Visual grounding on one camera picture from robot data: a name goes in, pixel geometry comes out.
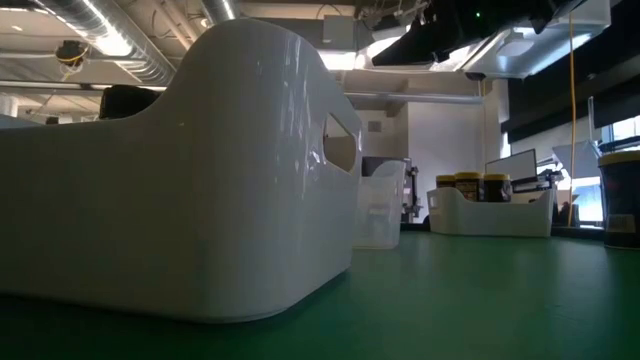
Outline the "white plastic bin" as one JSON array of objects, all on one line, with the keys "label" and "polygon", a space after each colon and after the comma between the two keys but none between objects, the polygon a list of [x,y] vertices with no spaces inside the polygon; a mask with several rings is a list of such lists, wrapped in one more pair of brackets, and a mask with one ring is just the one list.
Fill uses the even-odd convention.
[{"label": "white plastic bin", "polygon": [[213,323],[281,313],[350,267],[360,138],[306,39],[214,26],[134,115],[0,130],[0,296]]},{"label": "white plastic bin", "polygon": [[549,237],[554,190],[530,203],[472,202],[455,188],[427,193],[431,231],[455,236]]}]

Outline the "yellow-lid can green-lettered label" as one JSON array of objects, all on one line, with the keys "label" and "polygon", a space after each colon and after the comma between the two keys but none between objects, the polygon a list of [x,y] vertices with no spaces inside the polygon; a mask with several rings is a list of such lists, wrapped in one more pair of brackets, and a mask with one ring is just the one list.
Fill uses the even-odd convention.
[{"label": "yellow-lid can green-lettered label", "polygon": [[484,201],[484,175],[478,172],[458,172],[454,175],[455,188],[465,199],[472,202]]}]

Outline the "yellow-lid can red chili print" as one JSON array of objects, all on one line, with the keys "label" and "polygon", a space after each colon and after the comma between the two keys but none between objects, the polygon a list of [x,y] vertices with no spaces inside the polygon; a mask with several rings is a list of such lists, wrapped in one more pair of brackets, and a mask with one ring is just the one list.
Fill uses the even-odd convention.
[{"label": "yellow-lid can red chili print", "polygon": [[640,250],[640,150],[603,155],[598,162],[608,247]]}]

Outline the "translucent plastic bin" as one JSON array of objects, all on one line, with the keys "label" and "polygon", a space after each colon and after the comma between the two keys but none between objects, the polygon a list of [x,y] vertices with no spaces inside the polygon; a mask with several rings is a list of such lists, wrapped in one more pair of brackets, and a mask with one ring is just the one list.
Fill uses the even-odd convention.
[{"label": "translucent plastic bin", "polygon": [[406,164],[391,160],[360,179],[355,249],[393,249],[399,243]]}]

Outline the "long grey ceiling pipe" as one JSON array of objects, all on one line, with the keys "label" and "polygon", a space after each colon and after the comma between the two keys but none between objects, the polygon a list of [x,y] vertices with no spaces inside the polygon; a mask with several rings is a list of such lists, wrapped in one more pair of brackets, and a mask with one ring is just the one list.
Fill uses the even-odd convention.
[{"label": "long grey ceiling pipe", "polygon": [[478,105],[482,104],[484,98],[481,96],[450,95],[434,93],[399,93],[399,92],[345,92],[349,99],[377,100],[388,102],[416,102],[416,103],[443,103]]}]

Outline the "grey junction box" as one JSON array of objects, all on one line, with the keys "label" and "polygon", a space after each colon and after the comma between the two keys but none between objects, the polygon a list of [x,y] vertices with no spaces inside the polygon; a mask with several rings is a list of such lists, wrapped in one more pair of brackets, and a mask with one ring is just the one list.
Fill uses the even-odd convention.
[{"label": "grey junction box", "polygon": [[348,49],[354,45],[354,20],[350,16],[325,15],[322,42],[332,49]]}]

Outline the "green table mat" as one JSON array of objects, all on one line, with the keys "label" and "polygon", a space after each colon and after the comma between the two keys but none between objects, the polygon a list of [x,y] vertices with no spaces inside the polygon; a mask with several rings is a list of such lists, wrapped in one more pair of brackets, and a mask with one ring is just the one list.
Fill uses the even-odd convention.
[{"label": "green table mat", "polygon": [[0,360],[640,360],[640,251],[405,233],[291,309],[200,325],[0,297]]}]

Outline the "computer monitor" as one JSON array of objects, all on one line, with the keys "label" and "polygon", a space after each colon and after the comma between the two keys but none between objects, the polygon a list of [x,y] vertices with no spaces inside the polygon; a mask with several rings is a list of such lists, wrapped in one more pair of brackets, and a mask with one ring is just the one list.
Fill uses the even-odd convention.
[{"label": "computer monitor", "polygon": [[511,181],[537,176],[537,156],[534,149],[522,151],[485,164],[485,176],[508,175]]}]

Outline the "black desk equipment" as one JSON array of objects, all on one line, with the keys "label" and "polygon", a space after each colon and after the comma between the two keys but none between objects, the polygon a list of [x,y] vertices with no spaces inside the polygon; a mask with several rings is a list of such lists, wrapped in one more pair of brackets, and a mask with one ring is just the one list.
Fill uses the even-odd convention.
[{"label": "black desk equipment", "polygon": [[561,171],[547,169],[533,177],[513,180],[511,185],[514,194],[538,192],[553,189],[563,179]]}]

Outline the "white light fixture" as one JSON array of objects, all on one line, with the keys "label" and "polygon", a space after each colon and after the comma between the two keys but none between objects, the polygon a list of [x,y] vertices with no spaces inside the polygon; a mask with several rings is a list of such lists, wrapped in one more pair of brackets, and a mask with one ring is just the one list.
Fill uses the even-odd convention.
[{"label": "white light fixture", "polygon": [[578,49],[610,25],[611,1],[585,0],[570,13],[552,20],[539,34],[530,24],[521,22],[453,51],[448,60],[435,62],[429,69],[524,79]]}]

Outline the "person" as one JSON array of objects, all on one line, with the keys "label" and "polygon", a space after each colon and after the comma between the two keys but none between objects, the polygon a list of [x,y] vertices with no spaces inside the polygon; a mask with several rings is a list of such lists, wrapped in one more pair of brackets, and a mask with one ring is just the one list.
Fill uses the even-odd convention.
[{"label": "person", "polygon": [[559,211],[558,223],[566,227],[579,227],[581,225],[579,215],[579,206],[577,204],[564,202]]}]

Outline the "thin grey ceiling pipe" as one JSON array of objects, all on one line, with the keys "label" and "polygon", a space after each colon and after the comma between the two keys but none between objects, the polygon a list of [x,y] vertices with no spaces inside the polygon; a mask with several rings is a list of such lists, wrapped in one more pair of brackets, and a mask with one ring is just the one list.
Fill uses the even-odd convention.
[{"label": "thin grey ceiling pipe", "polygon": [[0,91],[9,93],[90,96],[93,93],[101,93],[109,87],[112,87],[112,84],[0,80]]}]

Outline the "narrow silver spiral duct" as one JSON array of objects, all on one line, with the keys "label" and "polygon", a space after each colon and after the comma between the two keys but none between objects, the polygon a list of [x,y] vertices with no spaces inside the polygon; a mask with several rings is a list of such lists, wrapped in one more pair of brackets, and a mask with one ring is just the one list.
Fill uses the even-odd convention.
[{"label": "narrow silver spiral duct", "polygon": [[240,18],[235,0],[200,0],[205,17],[212,26]]}]

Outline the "black table border frame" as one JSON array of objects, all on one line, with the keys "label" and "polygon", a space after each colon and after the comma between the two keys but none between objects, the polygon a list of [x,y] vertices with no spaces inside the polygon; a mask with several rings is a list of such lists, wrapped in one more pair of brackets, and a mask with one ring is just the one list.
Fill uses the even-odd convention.
[{"label": "black table border frame", "polygon": [[[402,223],[400,226],[401,232],[430,232],[431,228],[428,224],[409,224]],[[574,227],[561,227],[552,226],[552,237],[564,237],[572,239],[583,239],[591,241],[604,241],[607,233],[600,228],[574,228]]]}]

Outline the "wide silver spiral duct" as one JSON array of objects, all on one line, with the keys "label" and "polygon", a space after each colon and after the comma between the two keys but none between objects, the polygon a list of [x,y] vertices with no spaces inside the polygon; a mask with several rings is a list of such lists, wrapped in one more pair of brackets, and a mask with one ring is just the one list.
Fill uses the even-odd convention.
[{"label": "wide silver spiral duct", "polygon": [[33,0],[138,82],[166,85],[174,66],[115,0]]}]

